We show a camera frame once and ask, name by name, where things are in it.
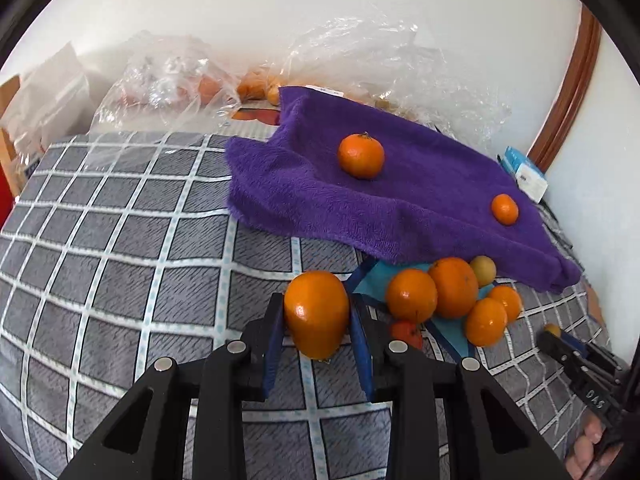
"orange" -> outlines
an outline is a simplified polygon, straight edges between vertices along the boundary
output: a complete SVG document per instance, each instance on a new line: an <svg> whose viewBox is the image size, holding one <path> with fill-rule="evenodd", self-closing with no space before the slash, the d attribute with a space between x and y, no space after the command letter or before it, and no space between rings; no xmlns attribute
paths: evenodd
<svg viewBox="0 0 640 480"><path fill-rule="evenodd" d="M428 320L436 310L436 284L420 269L405 269L389 282L385 293L386 306L396 319L413 324Z"/></svg>
<svg viewBox="0 0 640 480"><path fill-rule="evenodd" d="M522 312L520 295L509 285L494 286L487 294L487 297L502 303L504 311L507 313L508 323L516 321Z"/></svg>
<svg viewBox="0 0 640 480"><path fill-rule="evenodd" d="M438 291L436 314L447 319L466 316L478 298L478 279L460 258L443 258L429 268Z"/></svg>
<svg viewBox="0 0 640 480"><path fill-rule="evenodd" d="M490 346L500 341L507 326L504 307L492 298L478 301L465 321L465 335L475 346Z"/></svg>
<svg viewBox="0 0 640 480"><path fill-rule="evenodd" d="M202 76L198 84L198 93L200 94L200 105L206 106L220 92L220 83L208 75Z"/></svg>
<svg viewBox="0 0 640 480"><path fill-rule="evenodd" d="M547 332L551 332L556 337L560 337L562 335L562 329L558 325L553 323L546 324L545 330Z"/></svg>
<svg viewBox="0 0 640 480"><path fill-rule="evenodd" d="M253 121L255 119L255 111L254 110L238 110L233 116L232 119L236 121Z"/></svg>
<svg viewBox="0 0 640 480"><path fill-rule="evenodd" d="M264 99L267 87L267 73L265 69L257 68L247 72L238 85L238 95L244 103L250 100Z"/></svg>
<svg viewBox="0 0 640 480"><path fill-rule="evenodd" d="M338 164L355 178L370 180L382 170L385 150L367 132L345 137L338 146Z"/></svg>
<svg viewBox="0 0 640 480"><path fill-rule="evenodd" d="M279 77L269 77L267 79L267 101L273 106L280 105L280 87L284 86L284 82Z"/></svg>
<svg viewBox="0 0 640 480"><path fill-rule="evenodd" d="M326 270L295 277L284 294L284 319L298 350L310 359L328 359L349 323L349 298L342 282Z"/></svg>
<svg viewBox="0 0 640 480"><path fill-rule="evenodd" d="M513 225L518 219L518 204L509 195L503 193L492 200L491 212L502 225Z"/></svg>
<svg viewBox="0 0 640 480"><path fill-rule="evenodd" d="M389 327L389 335L392 339L404 341L408 345L422 350L422 334L418 326L411 321L396 321Z"/></svg>

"purple towel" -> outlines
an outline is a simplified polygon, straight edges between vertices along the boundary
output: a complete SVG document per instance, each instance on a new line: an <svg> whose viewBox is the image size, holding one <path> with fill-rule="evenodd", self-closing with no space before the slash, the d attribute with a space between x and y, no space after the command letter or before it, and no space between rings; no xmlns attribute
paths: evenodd
<svg viewBox="0 0 640 480"><path fill-rule="evenodd" d="M513 179L491 159L424 126L315 90L280 89L281 125L267 142L234 137L229 207L265 231L338 240L393 264L491 257L500 275L537 290L580 279L545 233ZM344 173L340 141L369 132L385 149L371 181ZM498 223L491 201L507 193L520 217Z"/></svg>

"plastic bag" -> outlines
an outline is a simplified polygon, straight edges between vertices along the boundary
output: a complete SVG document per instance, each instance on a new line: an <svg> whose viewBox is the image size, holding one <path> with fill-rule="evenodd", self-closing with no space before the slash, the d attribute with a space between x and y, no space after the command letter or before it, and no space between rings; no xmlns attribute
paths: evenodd
<svg viewBox="0 0 640 480"><path fill-rule="evenodd" d="M168 152L200 142L203 134L219 130L240 107L236 91L239 78L214 60L207 43L191 36L153 36L148 32L136 40L122 78L107 92L94 115L89 136L94 140L115 134L117 144L124 144L130 132L139 134L123 150L89 152L84 164L87 169L107 167L116 158L125 164L148 162L148 144L169 136Z"/></svg>
<svg viewBox="0 0 640 480"><path fill-rule="evenodd" d="M86 133L94 109L82 65L66 44L26 78L0 120L14 143L18 181L31 176L52 142Z"/></svg>
<svg viewBox="0 0 640 480"><path fill-rule="evenodd" d="M416 34L415 25L384 17L331 20L297 38L274 64L266 96L277 104L280 86L331 88L492 156L491 136L510 108L461 59L416 45Z"/></svg>

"red fruit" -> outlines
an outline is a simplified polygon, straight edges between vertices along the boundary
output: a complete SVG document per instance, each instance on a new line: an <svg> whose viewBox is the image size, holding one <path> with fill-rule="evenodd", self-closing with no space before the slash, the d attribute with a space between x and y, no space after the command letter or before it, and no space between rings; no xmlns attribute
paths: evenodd
<svg viewBox="0 0 640 480"><path fill-rule="evenodd" d="M389 327L389 334L393 339L399 339L422 350L422 334L418 326L411 321L396 321Z"/></svg>

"gray checkered bedsheet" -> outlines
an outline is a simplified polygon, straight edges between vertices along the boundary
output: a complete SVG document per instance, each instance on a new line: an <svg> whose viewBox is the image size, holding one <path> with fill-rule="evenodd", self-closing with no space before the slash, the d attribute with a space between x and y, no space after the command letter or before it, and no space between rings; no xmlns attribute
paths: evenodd
<svg viewBox="0 0 640 480"><path fill-rule="evenodd" d="M227 133L233 128L264 134L251 123ZM126 138L136 144L136 134ZM237 224L225 208L227 138L171 149L168 137L162 146L139 146L148 164L116 161L87 172L79 167L88 150L119 150L122 138L85 144L77 137L53 145L30 179L0 233L0 429L34 478L56 478L156 358L204 357L237 338L269 295L302 270L326 269L344 280L358 265L360 255L348 246ZM534 334L554 322L600 344L607 335L586 317L582 284L558 296L512 285L526 310L478 358L563 456L584 406L538 353ZM424 335L430 357L452 360ZM243 421L248 478L385 475L389 406L365 402L348 341L326 364L300 355L286 338L271 397L247 403ZM186 479L193 430L191 418Z"/></svg>

